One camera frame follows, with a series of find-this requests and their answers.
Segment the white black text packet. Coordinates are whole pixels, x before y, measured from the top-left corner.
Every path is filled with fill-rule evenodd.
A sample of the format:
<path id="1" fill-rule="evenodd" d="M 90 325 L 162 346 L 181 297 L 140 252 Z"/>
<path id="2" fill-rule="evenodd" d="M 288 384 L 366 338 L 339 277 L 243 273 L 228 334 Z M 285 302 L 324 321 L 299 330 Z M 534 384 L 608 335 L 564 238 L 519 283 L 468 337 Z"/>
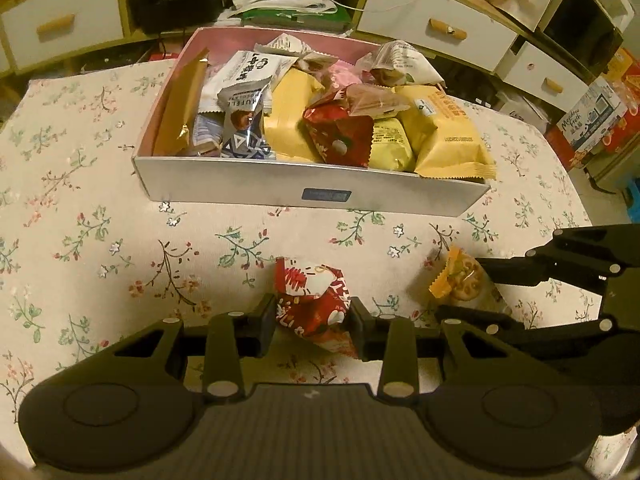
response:
<path id="1" fill-rule="evenodd" d="M 222 108 L 218 101 L 218 94 L 221 90 L 235 84 L 264 79 L 269 82 L 266 103 L 270 105 L 271 93 L 296 61 L 297 58 L 294 56 L 245 50 L 235 52 L 226 64 L 205 81 L 198 103 L 198 111 L 200 113 L 221 112 Z"/>

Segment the large yellow snack packet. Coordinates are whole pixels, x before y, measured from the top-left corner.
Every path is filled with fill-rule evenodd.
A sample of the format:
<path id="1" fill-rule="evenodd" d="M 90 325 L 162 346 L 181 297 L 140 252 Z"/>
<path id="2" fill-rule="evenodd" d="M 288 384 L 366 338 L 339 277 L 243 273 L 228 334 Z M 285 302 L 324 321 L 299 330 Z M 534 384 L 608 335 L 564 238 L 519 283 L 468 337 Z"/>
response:
<path id="1" fill-rule="evenodd" d="M 303 114 L 311 99 L 323 89 L 314 76 L 291 68 L 273 90 L 271 113 L 264 118 L 264 133 L 278 162 L 322 162 Z"/>

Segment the green white bag stack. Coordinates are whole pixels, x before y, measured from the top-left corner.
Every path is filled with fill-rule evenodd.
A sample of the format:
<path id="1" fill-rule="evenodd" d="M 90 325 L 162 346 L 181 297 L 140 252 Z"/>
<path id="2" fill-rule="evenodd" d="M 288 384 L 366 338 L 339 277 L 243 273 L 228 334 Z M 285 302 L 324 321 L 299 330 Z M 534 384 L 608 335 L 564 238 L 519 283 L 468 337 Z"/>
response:
<path id="1" fill-rule="evenodd" d="M 352 27 L 352 16 L 331 0 L 231 0 L 217 23 L 342 34 Z"/>

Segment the red black snack packet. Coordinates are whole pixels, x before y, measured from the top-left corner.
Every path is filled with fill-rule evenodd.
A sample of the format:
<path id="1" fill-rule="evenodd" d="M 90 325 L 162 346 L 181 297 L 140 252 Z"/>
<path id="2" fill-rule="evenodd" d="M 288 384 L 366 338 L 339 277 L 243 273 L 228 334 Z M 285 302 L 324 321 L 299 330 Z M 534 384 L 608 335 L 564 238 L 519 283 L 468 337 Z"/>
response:
<path id="1" fill-rule="evenodd" d="M 303 122 L 326 164 L 369 166 L 374 119 L 350 114 L 345 89 L 328 93 L 310 104 L 304 111 Z"/>

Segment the floral tablecloth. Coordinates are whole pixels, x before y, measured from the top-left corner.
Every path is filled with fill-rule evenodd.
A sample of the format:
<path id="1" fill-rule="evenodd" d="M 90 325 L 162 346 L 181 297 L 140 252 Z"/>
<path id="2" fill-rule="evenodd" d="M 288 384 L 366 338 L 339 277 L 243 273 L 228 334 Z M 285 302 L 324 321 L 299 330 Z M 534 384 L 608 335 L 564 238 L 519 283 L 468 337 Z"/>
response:
<path id="1" fill-rule="evenodd" d="M 376 313 L 431 322 L 448 247 L 516 256 L 587 209 L 532 126 L 465 104 L 498 165 L 459 218 L 148 199 L 131 157 L 171 69 L 141 63 L 33 81 L 1 131 L 1 474 L 33 479 L 16 415 L 43 379 L 159 318 L 207 320 L 258 298 L 279 256 L 344 272 Z"/>

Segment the red floral snack packet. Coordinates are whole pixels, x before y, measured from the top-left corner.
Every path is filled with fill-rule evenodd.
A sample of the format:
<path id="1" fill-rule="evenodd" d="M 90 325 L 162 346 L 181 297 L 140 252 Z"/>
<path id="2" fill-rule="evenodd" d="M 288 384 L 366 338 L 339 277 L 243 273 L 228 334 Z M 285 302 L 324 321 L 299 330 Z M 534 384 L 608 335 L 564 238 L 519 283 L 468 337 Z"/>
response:
<path id="1" fill-rule="evenodd" d="M 326 351 L 356 358 L 352 337 L 343 326 L 349 314 L 350 292 L 341 270 L 279 257 L 274 288 L 279 325 Z"/>

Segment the orange lotus root packet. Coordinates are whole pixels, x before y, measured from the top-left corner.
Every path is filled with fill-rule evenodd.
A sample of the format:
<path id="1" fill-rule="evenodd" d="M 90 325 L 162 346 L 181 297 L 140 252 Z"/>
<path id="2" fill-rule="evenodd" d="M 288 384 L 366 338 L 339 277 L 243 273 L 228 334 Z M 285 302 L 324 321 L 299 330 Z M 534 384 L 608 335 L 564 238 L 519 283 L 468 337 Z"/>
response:
<path id="1" fill-rule="evenodd" d="M 510 315 L 511 308 L 480 263 L 457 246 L 451 246 L 444 268 L 428 289 L 450 307 Z"/>

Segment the white printed snack packet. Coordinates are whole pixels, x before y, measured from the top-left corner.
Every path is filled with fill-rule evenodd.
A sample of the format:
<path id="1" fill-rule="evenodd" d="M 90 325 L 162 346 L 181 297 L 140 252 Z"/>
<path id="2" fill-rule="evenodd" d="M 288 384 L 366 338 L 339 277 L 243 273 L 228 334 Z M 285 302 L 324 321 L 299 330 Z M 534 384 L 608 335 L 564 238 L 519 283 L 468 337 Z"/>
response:
<path id="1" fill-rule="evenodd" d="M 297 58 L 295 65 L 308 73 L 322 72 L 338 61 L 337 56 L 316 51 L 305 41 L 285 32 L 265 44 L 264 49 L 269 53 Z"/>

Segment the white drawer middle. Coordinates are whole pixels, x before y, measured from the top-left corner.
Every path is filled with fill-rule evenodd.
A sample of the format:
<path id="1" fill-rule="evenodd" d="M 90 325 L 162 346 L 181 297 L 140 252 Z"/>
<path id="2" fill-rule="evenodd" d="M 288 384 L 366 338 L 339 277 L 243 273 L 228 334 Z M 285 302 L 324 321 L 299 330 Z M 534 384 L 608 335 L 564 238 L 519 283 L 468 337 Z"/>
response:
<path id="1" fill-rule="evenodd" d="M 357 26 L 492 72 L 516 32 L 458 0 L 367 0 Z"/>

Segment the gold foil packet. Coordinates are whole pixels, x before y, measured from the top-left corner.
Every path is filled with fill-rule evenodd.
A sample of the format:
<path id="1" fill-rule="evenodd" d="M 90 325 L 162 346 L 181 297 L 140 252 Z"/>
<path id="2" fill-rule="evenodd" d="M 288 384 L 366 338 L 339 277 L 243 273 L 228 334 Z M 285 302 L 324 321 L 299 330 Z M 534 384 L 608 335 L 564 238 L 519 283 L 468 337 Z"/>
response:
<path id="1" fill-rule="evenodd" d="M 154 156 L 176 156 L 191 147 L 192 128 L 207 69 L 208 50 L 203 49 L 171 81 L 154 142 Z"/>

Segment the white triangular snack packet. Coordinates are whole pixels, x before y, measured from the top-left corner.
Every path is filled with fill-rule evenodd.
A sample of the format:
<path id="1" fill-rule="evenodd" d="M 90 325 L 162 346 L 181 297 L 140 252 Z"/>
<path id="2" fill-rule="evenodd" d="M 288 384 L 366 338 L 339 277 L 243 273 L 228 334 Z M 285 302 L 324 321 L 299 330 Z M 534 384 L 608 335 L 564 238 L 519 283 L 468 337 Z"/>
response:
<path id="1" fill-rule="evenodd" d="M 355 64 L 360 73 L 368 73 L 382 86 L 437 86 L 444 83 L 428 59 L 404 40 L 381 44 Z"/>

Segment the white drawer left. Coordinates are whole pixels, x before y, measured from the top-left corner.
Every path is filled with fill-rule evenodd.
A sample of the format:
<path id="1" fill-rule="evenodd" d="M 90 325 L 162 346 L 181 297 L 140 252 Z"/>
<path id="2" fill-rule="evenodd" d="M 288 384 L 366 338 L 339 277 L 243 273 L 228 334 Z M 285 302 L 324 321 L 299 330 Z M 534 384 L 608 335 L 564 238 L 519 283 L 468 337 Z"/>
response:
<path id="1" fill-rule="evenodd" d="M 17 70 L 124 38 L 118 0 L 23 0 L 1 25 Z"/>

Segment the small yellow snack packet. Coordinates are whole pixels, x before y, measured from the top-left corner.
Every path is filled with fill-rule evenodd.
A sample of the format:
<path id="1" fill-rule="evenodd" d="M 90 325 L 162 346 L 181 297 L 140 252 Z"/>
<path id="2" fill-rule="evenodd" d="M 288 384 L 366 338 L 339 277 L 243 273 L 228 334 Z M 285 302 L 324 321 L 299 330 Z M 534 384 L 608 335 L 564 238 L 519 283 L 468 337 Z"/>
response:
<path id="1" fill-rule="evenodd" d="M 374 122 L 369 167 L 385 171 L 413 170 L 413 150 L 398 119 L 378 119 Z"/>

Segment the milk carton box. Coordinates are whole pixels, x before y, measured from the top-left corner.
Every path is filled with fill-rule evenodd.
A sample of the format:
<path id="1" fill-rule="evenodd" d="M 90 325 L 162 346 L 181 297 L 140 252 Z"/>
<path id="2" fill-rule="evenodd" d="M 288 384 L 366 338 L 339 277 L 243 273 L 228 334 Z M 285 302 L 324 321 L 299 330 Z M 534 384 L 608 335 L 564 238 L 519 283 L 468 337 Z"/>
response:
<path id="1" fill-rule="evenodd" d="M 627 111 L 626 104 L 602 76 L 559 121 L 568 144 L 578 153 L 590 152 Z"/>

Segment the yellow waffle sandwich packet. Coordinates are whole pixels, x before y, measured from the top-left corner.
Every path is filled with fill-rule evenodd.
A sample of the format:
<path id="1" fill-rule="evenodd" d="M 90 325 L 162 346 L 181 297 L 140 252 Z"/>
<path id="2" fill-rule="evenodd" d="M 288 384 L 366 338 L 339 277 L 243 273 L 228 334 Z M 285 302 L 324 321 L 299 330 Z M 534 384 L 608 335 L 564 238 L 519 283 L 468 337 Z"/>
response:
<path id="1" fill-rule="evenodd" d="M 495 180 L 497 166 L 465 111 L 434 86 L 397 86 L 409 102 L 397 114 L 416 155 L 414 172 L 429 179 Z"/>

